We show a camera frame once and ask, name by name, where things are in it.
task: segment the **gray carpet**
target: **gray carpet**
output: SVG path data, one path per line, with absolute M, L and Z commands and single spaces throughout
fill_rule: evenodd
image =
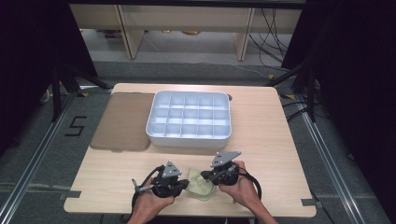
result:
M 241 66 L 242 69 L 261 73 L 259 75 L 230 65 L 207 63 L 95 63 L 95 66 L 100 78 L 111 85 L 118 82 L 137 82 L 262 86 L 269 81 L 268 75 L 279 77 L 282 74 L 263 66 Z M 278 92 L 291 93 L 292 81 L 293 79 L 289 79 L 278 85 Z M 83 79 L 78 79 L 78 82 L 81 85 L 90 84 Z M 60 131 L 57 132 L 35 174 L 32 187 L 25 194 L 11 223 L 99 223 L 100 215 L 67 214 L 63 210 L 64 201 L 59 198 L 74 181 L 86 148 L 106 107 L 108 96 L 108 92 L 90 91 L 87 97 L 74 99 L 66 112 Z M 291 102 L 294 100 L 281 100 L 283 105 Z M 21 134 L 21 144 L 9 148 L 5 156 L 0 159 L 0 184 L 3 184 L 3 192 L 0 194 L 1 203 L 7 198 L 5 184 L 15 183 L 18 180 L 48 129 L 51 109 L 51 103 L 38 107 Z M 317 109 L 317 113 L 322 115 L 317 117 L 317 125 L 351 192 L 357 197 L 367 223 L 389 223 L 361 175 L 359 167 L 346 157 L 347 149 L 332 126 L 331 120 L 323 118 L 326 117 L 323 108 L 317 107 Z M 284 110 L 285 116 L 288 116 L 298 111 L 299 107 L 289 105 L 285 106 Z M 84 129 L 80 136 L 65 136 L 78 132 L 69 128 L 75 116 L 86 117 L 78 119 L 75 123 L 84 126 Z M 350 223 L 301 115 L 292 119 L 289 126 L 309 187 L 323 202 L 335 223 Z M 331 223 L 321 208 L 313 218 L 277 217 L 277 220 L 280 223 Z M 120 223 L 119 216 L 105 215 L 103 223 Z

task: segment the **hand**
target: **hand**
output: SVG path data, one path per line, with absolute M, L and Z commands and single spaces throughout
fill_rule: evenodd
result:
M 152 182 L 152 177 L 148 180 L 145 186 Z M 175 202 L 175 197 L 160 198 L 157 197 L 152 191 L 146 190 L 141 193 L 134 205 L 134 211 L 128 224 L 143 224 L 155 218 L 161 210 L 166 206 Z
M 242 161 L 234 161 L 238 165 L 240 173 L 246 173 L 245 163 Z M 257 195 L 257 191 L 253 186 L 253 183 L 246 177 L 240 175 L 236 184 L 232 186 L 219 185 L 221 191 L 228 193 L 233 197 L 234 203 L 240 203 L 249 209 L 254 216 L 260 221 L 260 223 L 265 224 L 276 224 L 277 221 L 271 216 L 267 211 L 264 204 Z
M 240 173 L 246 173 L 246 167 L 244 162 L 234 161 L 234 163 L 236 163 L 236 165 L 238 165 L 240 168 L 243 168 L 239 169 Z M 254 206 L 255 204 L 262 203 L 259 199 L 259 196 L 257 195 L 257 191 L 254 188 L 253 183 L 242 175 L 238 177 L 238 181 L 236 182 L 236 184 L 232 186 L 220 184 L 219 189 L 233 197 L 234 203 L 240 203 L 248 209 L 250 209 L 251 206 Z

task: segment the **metal rail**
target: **metal rail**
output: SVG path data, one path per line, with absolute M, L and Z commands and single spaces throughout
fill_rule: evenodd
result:
M 61 126 L 67 109 L 73 100 L 76 99 L 76 96 L 76 93 L 69 93 L 66 96 L 64 101 L 64 110 L 60 116 L 49 126 L 49 129 L 47 130 L 43 140 L 35 150 L 35 154 L 33 155 L 32 159 L 30 159 L 29 164 L 25 168 L 14 189 L 8 195 L 6 202 L 2 205 L 0 210 L 0 220 L 2 224 L 8 224 L 12 219 L 14 213 L 21 203 L 24 193 L 29 188 L 29 184 L 34 177 L 35 172 L 37 171 L 40 163 L 43 161 L 55 134 Z
M 303 97 L 300 95 L 296 95 L 297 101 L 303 101 Z M 307 113 L 303 113 L 303 119 L 305 121 L 306 127 L 308 128 L 309 132 L 311 133 L 312 138 L 314 139 L 315 145 L 317 146 L 318 152 L 320 157 L 323 160 L 323 163 L 327 169 L 327 172 L 332 179 L 332 183 L 337 190 L 338 195 L 340 196 L 341 202 L 343 203 L 346 213 L 349 216 L 349 219 L 352 223 L 366 223 L 363 216 L 361 215 L 361 210 L 358 207 L 355 199 L 350 192 L 347 183 L 345 182 L 343 176 L 341 175 L 340 171 L 338 170 L 337 164 L 335 163 L 334 159 L 332 158 L 332 153 L 326 146 L 324 142 L 317 124 L 311 121 Z

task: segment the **light wood tabletop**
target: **light wood tabletop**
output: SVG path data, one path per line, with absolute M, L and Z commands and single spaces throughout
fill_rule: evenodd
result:
M 141 184 L 157 166 L 168 161 L 180 169 L 179 179 L 189 169 L 211 170 L 217 151 L 241 151 L 236 161 L 262 187 L 262 202 L 274 217 L 313 217 L 316 207 L 303 206 L 312 199 L 279 97 L 274 88 L 246 86 L 207 86 L 173 84 L 117 84 L 115 92 L 221 91 L 232 96 L 230 102 L 232 134 L 226 148 L 155 147 L 141 151 L 115 152 L 88 147 L 64 209 L 70 213 L 129 214 L 134 185 Z M 243 206 L 233 203 L 216 189 L 206 202 L 183 190 L 174 204 L 164 208 L 165 216 L 252 217 Z

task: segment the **white plastic tray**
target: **white plastic tray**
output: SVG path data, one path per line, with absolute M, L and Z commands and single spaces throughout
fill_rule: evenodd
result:
M 231 135 L 229 97 L 223 92 L 159 91 L 146 132 L 160 147 L 226 147 Z

